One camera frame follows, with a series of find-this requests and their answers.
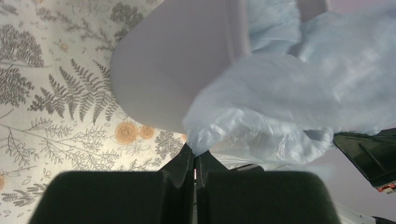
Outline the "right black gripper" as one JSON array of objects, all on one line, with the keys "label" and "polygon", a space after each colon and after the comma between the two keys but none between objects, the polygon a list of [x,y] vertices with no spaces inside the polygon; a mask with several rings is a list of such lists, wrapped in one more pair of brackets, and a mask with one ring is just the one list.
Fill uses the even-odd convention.
[{"label": "right black gripper", "polygon": [[377,135],[339,133],[334,145],[380,193],[396,191],[396,129]]}]

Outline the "light blue plastic trash bag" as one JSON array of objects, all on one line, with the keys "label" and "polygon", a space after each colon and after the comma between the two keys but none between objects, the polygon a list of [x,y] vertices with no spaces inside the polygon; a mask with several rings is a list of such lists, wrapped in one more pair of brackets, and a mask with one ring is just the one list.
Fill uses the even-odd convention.
[{"label": "light blue plastic trash bag", "polygon": [[396,121],[396,3],[301,22],[295,0],[247,2],[251,53],[195,98],[183,124],[195,155],[228,164],[305,164],[339,132]]}]

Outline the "grey plastic trash bin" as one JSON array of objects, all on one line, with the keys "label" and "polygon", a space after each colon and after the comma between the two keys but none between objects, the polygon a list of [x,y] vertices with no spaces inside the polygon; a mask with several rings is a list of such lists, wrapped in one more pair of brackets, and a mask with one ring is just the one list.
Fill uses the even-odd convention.
[{"label": "grey plastic trash bin", "polygon": [[250,52],[243,0],[165,0],[116,45],[110,79],[133,120],[183,133],[194,97]]}]

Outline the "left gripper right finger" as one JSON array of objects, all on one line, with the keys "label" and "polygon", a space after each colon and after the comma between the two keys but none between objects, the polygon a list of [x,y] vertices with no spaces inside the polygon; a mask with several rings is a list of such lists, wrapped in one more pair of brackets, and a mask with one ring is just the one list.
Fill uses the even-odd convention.
[{"label": "left gripper right finger", "polygon": [[200,224],[338,224],[322,180],[301,171],[229,170],[211,153],[195,158]]}]

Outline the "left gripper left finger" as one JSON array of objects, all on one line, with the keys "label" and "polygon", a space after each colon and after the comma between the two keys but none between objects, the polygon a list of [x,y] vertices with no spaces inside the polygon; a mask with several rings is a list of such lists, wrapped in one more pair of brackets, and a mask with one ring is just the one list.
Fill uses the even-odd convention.
[{"label": "left gripper left finger", "polygon": [[194,155],[184,145],[158,171],[68,171],[44,192],[32,224],[191,224]]}]

